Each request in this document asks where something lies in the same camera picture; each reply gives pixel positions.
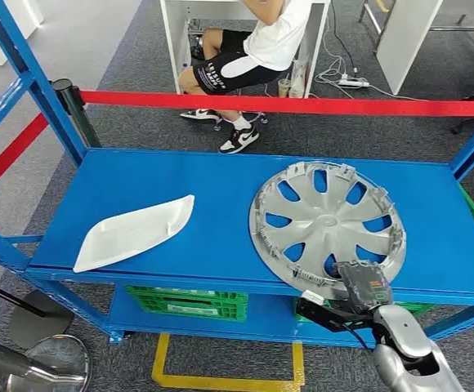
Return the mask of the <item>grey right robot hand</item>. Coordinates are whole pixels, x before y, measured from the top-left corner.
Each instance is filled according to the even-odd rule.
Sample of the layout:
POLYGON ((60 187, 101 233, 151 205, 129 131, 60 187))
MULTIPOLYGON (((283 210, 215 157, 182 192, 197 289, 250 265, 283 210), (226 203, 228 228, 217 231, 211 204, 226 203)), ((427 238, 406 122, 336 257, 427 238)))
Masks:
POLYGON ((370 261, 339 261, 337 272, 345 285, 346 308, 351 313, 367 314, 383 305, 394 305, 392 290, 379 264, 370 261))

